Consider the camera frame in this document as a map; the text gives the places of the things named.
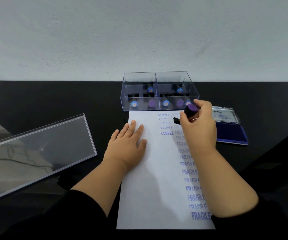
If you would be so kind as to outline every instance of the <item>clear plastic lid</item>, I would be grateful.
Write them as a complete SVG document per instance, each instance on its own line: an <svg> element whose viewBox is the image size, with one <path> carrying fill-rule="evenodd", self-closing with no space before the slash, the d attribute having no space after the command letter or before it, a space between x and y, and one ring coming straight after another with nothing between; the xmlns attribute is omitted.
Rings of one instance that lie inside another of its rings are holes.
<svg viewBox="0 0 288 240"><path fill-rule="evenodd" d="M96 155L84 114L0 140L0 197Z"/></svg>

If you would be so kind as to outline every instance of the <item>sheet of paper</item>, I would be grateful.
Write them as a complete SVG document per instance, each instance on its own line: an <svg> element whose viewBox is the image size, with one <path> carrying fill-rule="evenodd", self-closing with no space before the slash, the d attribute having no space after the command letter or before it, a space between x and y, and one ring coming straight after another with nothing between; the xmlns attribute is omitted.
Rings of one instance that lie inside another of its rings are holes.
<svg viewBox="0 0 288 240"><path fill-rule="evenodd" d="M117 229L214 229L198 172L173 123L179 111L130 111L144 125L142 162L122 182Z"/></svg>

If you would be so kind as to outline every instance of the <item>black shirt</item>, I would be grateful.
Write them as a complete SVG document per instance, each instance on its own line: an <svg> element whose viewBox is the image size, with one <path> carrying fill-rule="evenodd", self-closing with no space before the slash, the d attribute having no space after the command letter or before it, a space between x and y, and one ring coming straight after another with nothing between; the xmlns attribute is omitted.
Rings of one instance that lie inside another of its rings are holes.
<svg viewBox="0 0 288 240"><path fill-rule="evenodd" d="M288 230L288 218L279 204L265 201L262 197L257 206L249 212L229 217L212 216L217 230ZM91 197L77 190L69 190L44 214L25 219L12 225L0 239L27 238L54 235L83 236L106 230L106 215L99 204Z"/></svg>

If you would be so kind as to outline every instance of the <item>gray textured wall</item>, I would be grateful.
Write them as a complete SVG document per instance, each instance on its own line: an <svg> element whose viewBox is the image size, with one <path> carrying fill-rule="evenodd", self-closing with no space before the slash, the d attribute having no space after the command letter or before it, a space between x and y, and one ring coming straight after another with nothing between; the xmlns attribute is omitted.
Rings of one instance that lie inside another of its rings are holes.
<svg viewBox="0 0 288 240"><path fill-rule="evenodd" d="M288 0L0 0L0 80L288 81Z"/></svg>

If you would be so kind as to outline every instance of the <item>person's right hand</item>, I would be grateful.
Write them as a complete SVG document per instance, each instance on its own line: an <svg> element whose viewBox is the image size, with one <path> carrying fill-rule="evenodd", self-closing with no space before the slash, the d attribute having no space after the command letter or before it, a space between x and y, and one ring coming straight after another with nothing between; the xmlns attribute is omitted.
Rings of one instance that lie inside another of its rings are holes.
<svg viewBox="0 0 288 240"><path fill-rule="evenodd" d="M208 101L194 100L201 109L198 113L187 118L180 112L180 123L190 152L204 153L215 150L216 126L212 118L212 104Z"/></svg>

